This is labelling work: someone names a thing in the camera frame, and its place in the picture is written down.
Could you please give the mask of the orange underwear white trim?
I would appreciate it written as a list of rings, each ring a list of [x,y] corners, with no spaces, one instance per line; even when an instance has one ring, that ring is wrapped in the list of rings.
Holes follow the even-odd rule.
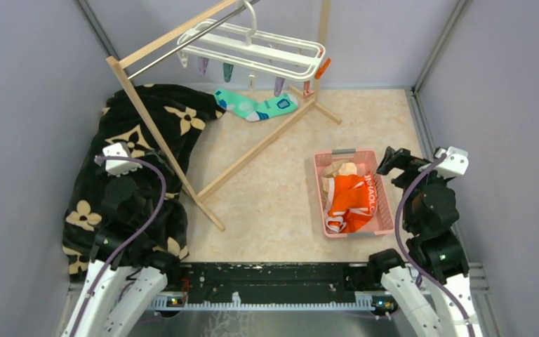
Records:
[[[326,178],[325,226],[335,233],[358,232],[378,210],[378,193],[370,173]]]

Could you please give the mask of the pink perforated plastic basket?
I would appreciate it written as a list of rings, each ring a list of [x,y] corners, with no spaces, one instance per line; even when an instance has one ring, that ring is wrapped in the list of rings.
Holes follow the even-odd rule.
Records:
[[[325,226],[326,197],[321,195],[321,172],[330,164],[338,160],[348,160],[357,166],[357,175],[363,176],[370,173],[374,180],[378,193],[378,210],[373,219],[363,226],[358,232],[335,233]],[[319,194],[319,204],[321,211],[321,226],[324,234],[329,238],[351,238],[361,236],[379,236],[389,234],[394,231],[392,215],[390,213],[390,203],[385,189],[384,178],[376,173],[378,161],[373,150],[332,150],[328,152],[318,152],[314,155],[314,167],[317,177],[317,189]]]

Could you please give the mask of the wooden drying rack frame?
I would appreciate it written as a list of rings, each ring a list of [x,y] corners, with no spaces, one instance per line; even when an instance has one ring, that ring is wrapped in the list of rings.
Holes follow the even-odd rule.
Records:
[[[280,124],[276,130],[270,133],[268,136],[263,138],[256,146],[252,147],[246,154],[244,154],[240,159],[238,159],[233,165],[227,168],[223,173],[221,173],[214,181],[208,184],[200,192],[195,192],[191,183],[188,181],[188,178],[185,172],[180,168],[180,165],[175,158],[174,154],[171,151],[171,148],[164,140],[161,131],[155,124],[153,118],[151,117],[149,111],[145,107],[142,99],[138,95],[134,85],[132,84],[132,79],[139,76],[148,69],[154,67],[158,63],[167,59],[171,55],[176,54],[181,47],[176,46],[171,51],[152,61],[150,64],[144,66],[142,69],[138,70],[132,75],[126,73],[126,68],[134,64],[135,62],[143,59],[145,56],[153,53],[162,46],[170,43],[171,41],[178,39],[183,33],[188,29],[193,28],[195,25],[204,21],[205,19],[214,19],[220,21],[228,21],[234,16],[241,13],[239,10],[239,1],[230,1],[224,0],[219,1],[218,3],[211,6],[209,9],[204,12],[194,16],[189,19],[187,22],[184,22],[175,29],[165,33],[154,41],[146,44],[142,48],[133,52],[132,54],[126,56],[122,60],[117,60],[115,57],[110,56],[107,58],[107,63],[111,67],[115,77],[121,84],[126,95],[129,97],[134,108],[140,115],[142,121],[145,123],[147,129],[152,134],[153,138],[156,140],[159,147],[162,149],[163,153],[166,155],[167,160],[172,166],[173,170],[179,177],[182,182],[184,191],[191,197],[194,203],[203,211],[207,217],[215,224],[219,231],[225,231],[225,226],[218,220],[218,218],[204,205],[205,198],[211,196],[217,189],[226,183],[232,176],[238,173],[245,165],[252,161],[256,156],[258,156],[264,149],[276,141],[281,135],[283,135],[292,125],[299,121],[307,112],[312,109],[319,110],[324,116],[328,117],[331,121],[334,121],[336,124],[341,124],[342,119],[335,113],[332,113],[326,109],[323,105],[319,104],[317,98],[320,92],[320,79],[312,79],[312,90],[314,94],[308,99],[302,97],[302,90],[298,90],[295,86],[290,86],[290,90],[294,92],[299,98],[304,100],[304,104],[297,111],[292,113],[290,117],[285,119],[282,124]],[[328,24],[331,13],[331,2],[322,1],[321,10],[320,10],[320,19],[319,19],[319,29],[318,29],[318,43],[324,45],[327,40],[328,34]]]

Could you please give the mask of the white plastic clip hanger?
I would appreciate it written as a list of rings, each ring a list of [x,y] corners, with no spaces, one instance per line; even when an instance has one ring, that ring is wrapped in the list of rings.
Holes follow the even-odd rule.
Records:
[[[250,14],[250,25],[205,19],[178,38],[180,51],[290,81],[314,79],[319,66],[328,58],[324,45],[262,31],[258,29],[253,2],[238,4],[241,12]]]

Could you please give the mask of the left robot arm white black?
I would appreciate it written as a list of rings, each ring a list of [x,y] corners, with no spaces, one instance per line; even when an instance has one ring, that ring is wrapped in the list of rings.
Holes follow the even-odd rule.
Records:
[[[83,287],[63,335],[128,335],[158,292],[180,286],[186,227],[155,153],[118,142],[89,156],[64,215],[62,249]]]

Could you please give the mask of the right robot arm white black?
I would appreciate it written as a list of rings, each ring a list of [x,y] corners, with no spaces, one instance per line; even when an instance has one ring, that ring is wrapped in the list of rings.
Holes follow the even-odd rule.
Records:
[[[436,149],[432,159],[415,157],[405,148],[387,147],[377,169],[402,189],[394,215],[398,249],[375,253],[368,260],[368,283],[386,290],[417,336],[481,336],[470,291],[470,267],[452,231],[459,220],[457,200],[448,183],[463,176],[468,152]]]

